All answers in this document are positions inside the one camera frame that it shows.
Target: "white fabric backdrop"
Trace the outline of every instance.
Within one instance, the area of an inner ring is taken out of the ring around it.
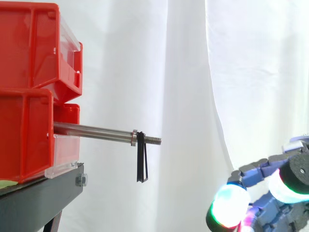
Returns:
[[[270,155],[308,128],[309,2],[209,0],[215,103],[235,168]],[[254,199],[267,192],[249,189]]]
[[[203,232],[232,166],[214,105],[204,0],[56,0],[84,44],[81,123],[161,136],[149,180],[136,149],[82,139],[88,186],[60,232]]]

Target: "black metal clip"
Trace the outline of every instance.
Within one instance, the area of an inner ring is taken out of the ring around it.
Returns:
[[[146,151],[146,142],[145,134],[143,132],[137,133],[137,182],[141,181],[142,183],[148,180],[148,167],[147,167],[147,151]],[[144,165],[146,171],[146,178],[144,178]]]

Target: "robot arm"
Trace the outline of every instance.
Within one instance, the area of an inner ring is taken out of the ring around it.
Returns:
[[[239,232],[293,232],[303,228],[309,219],[309,204],[304,202],[309,200],[309,195],[304,194],[306,191],[295,193],[284,183],[294,183],[301,177],[290,176],[302,175],[304,173],[301,171],[307,169],[299,169],[306,163],[303,159],[309,159],[306,141],[291,139],[288,145],[283,146],[283,154],[261,159],[232,172],[208,210],[206,222],[210,230],[234,231],[237,228]],[[272,176],[270,192],[256,202],[249,203],[247,187],[256,185],[268,176]],[[306,187],[306,181],[304,178],[296,186],[298,192]]]

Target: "steel rod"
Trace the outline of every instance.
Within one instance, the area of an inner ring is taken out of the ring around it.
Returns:
[[[137,130],[128,132],[63,122],[54,122],[54,133],[128,143],[131,146],[135,146],[137,141]],[[147,144],[161,145],[161,139],[155,137],[146,136],[145,142]]]

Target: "bolt head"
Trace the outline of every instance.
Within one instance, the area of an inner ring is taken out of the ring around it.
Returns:
[[[76,177],[76,185],[80,187],[86,187],[88,184],[88,175],[87,174],[80,174]]]

